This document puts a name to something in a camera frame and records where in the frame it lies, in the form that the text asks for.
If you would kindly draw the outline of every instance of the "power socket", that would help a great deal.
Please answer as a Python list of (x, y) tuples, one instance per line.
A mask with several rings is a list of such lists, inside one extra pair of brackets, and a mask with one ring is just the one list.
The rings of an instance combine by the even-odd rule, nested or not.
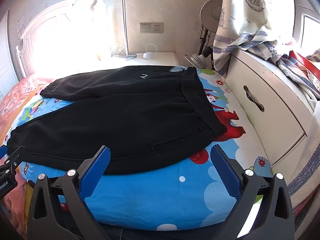
[(163, 23), (140, 23), (140, 33), (163, 33)]

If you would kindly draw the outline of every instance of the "red circle print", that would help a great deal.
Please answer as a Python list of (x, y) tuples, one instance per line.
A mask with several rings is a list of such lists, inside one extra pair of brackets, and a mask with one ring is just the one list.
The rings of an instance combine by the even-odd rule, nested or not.
[(193, 154), (190, 157), (190, 160), (192, 160), (196, 164), (204, 164), (207, 162), (209, 158), (209, 154), (206, 151), (206, 149), (202, 149), (200, 152)]

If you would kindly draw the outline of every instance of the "metal bolt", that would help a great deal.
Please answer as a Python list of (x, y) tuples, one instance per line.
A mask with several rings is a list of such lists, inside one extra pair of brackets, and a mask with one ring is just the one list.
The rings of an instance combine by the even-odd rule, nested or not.
[(68, 176), (74, 176), (75, 174), (76, 174), (76, 170), (69, 170), (68, 172), (67, 172), (67, 174), (68, 174)]
[(247, 174), (248, 176), (253, 176), (254, 172), (250, 169), (245, 170), (245, 174)]
[(278, 179), (283, 179), (283, 175), (281, 173), (277, 173), (276, 176)]
[(45, 177), (45, 174), (41, 173), (39, 176), (38, 176), (38, 179), (44, 179)]

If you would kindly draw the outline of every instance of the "headboard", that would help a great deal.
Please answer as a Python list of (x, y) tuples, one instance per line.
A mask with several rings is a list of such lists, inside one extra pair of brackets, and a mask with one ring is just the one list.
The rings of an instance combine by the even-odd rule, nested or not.
[(40, 12), (25, 28), (23, 46), (16, 47), (24, 77), (35, 72), (61, 77), (84, 72), (96, 59), (92, 45), (92, 14), (76, 10), (76, 0), (56, 3)]

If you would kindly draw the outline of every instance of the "blue cartoon bed sheet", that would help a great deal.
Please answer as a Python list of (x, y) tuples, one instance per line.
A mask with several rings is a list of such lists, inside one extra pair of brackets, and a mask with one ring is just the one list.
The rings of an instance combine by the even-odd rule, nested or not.
[[(228, 128), (227, 133), (174, 165), (139, 174), (102, 176), (93, 195), (86, 199), (98, 221), (144, 230), (191, 229), (222, 222), (236, 200), (228, 195), (212, 165), (210, 149), (215, 144), (243, 168), (272, 176), (259, 138), (227, 84), (214, 71), (197, 71), (217, 117)], [(71, 103), (35, 95), (13, 122), (4, 144), (16, 126)], [(36, 181), (41, 173), (56, 177), (65, 172), (33, 163), (21, 164), (25, 179)]]

